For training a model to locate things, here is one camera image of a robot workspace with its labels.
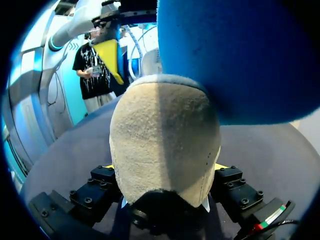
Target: person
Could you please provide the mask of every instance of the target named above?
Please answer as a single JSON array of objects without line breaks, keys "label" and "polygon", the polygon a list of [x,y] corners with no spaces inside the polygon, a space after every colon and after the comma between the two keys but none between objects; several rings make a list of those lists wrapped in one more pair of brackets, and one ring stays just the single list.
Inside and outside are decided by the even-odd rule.
[{"label": "person", "polygon": [[72,68],[80,77],[82,99],[88,114],[116,98],[110,88],[115,78],[91,44],[91,40],[99,35],[99,27],[90,30],[88,42],[76,52]]}]

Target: black t-shirt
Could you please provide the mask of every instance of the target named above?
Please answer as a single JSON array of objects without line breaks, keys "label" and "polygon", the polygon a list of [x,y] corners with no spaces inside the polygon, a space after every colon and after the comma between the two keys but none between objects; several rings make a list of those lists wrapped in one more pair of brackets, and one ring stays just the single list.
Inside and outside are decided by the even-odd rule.
[{"label": "black t-shirt", "polygon": [[100,66],[98,77],[91,77],[90,79],[80,77],[80,88],[84,100],[112,92],[110,82],[116,81],[95,49],[89,46],[89,43],[86,43],[76,52],[72,69],[85,71],[94,66]]}]

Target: teal wall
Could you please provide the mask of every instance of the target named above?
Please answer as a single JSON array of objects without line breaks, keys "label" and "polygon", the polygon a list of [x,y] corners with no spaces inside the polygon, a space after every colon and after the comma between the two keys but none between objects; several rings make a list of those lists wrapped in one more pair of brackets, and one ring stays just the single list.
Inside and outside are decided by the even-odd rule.
[{"label": "teal wall", "polygon": [[[76,37],[71,41],[70,45],[78,45],[78,47],[81,47],[84,44],[84,37],[84,35]],[[71,46],[67,47],[67,57],[61,65],[61,71],[66,104],[73,125],[76,125],[84,118],[87,109],[85,102],[82,99],[80,78],[77,76],[76,71],[72,69],[79,48],[74,49],[74,47]]]}]

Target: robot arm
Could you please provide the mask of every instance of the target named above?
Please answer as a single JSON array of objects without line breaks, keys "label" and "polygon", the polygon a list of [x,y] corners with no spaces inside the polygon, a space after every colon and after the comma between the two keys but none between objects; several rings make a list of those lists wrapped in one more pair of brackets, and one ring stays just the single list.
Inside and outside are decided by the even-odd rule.
[{"label": "robot arm", "polygon": [[102,2],[102,0],[79,0],[73,18],[50,37],[48,42],[50,50],[54,52],[61,50],[68,41],[94,28],[92,19],[118,9],[115,3],[102,6]]}]

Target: gray table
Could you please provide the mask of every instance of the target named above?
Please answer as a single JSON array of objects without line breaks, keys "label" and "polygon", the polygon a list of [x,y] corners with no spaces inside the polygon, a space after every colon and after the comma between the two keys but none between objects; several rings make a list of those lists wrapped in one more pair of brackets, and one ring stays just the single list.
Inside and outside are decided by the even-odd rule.
[{"label": "gray table", "polygon": [[[87,116],[78,125],[63,134],[34,165],[21,190],[26,203],[40,192],[54,189],[65,198],[69,191],[86,183],[90,171],[98,165],[109,165],[109,128],[118,98]],[[290,124],[257,126],[222,126],[222,146],[218,163],[235,165],[244,172],[247,182],[263,190],[265,201],[278,197],[293,200],[296,207],[290,219],[301,219],[320,184],[320,157]],[[94,228],[108,233],[114,223],[116,205],[112,205],[104,219]],[[212,236],[207,239],[234,237],[239,226],[232,223],[217,204],[212,206]],[[278,236],[286,236],[294,229],[283,226]],[[135,227],[131,239],[167,239],[153,237]]]}]

